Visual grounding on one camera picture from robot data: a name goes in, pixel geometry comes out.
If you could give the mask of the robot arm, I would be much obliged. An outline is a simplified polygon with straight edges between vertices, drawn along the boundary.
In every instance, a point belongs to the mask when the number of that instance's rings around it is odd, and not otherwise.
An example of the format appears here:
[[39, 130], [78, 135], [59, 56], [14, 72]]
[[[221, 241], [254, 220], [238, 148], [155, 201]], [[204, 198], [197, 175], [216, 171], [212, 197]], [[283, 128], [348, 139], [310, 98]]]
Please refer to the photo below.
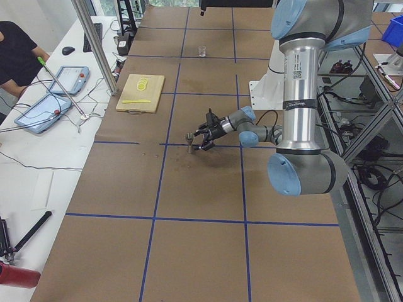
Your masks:
[[372, 8], [372, 1], [280, 1], [271, 34], [285, 57], [282, 125], [256, 125], [250, 106], [223, 118], [209, 112], [196, 131], [203, 139], [193, 149], [209, 150], [216, 139], [235, 131], [243, 147], [275, 144], [267, 171], [276, 192], [299, 196], [339, 189], [348, 174], [345, 161], [315, 142], [319, 54], [365, 43]]

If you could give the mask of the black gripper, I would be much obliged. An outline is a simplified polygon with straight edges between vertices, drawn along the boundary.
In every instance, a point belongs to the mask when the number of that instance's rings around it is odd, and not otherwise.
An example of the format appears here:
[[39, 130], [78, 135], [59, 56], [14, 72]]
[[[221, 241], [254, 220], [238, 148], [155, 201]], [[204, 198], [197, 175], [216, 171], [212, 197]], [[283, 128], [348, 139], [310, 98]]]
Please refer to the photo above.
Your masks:
[[195, 132], [188, 132], [188, 138], [195, 138], [198, 135], [203, 135], [203, 140], [199, 145], [193, 145], [193, 150], [208, 151], [215, 146], [214, 140], [226, 134], [223, 129], [222, 122], [225, 118], [219, 118], [211, 109], [206, 114], [206, 122], [201, 124]]

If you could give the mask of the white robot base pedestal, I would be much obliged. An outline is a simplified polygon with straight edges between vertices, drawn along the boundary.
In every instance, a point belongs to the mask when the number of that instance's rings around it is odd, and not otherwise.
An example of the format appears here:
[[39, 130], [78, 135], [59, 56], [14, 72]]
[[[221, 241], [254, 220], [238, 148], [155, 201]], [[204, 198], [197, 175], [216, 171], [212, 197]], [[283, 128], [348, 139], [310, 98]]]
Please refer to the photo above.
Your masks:
[[268, 69], [259, 81], [249, 82], [253, 110], [282, 110], [284, 88], [284, 54], [275, 40]]

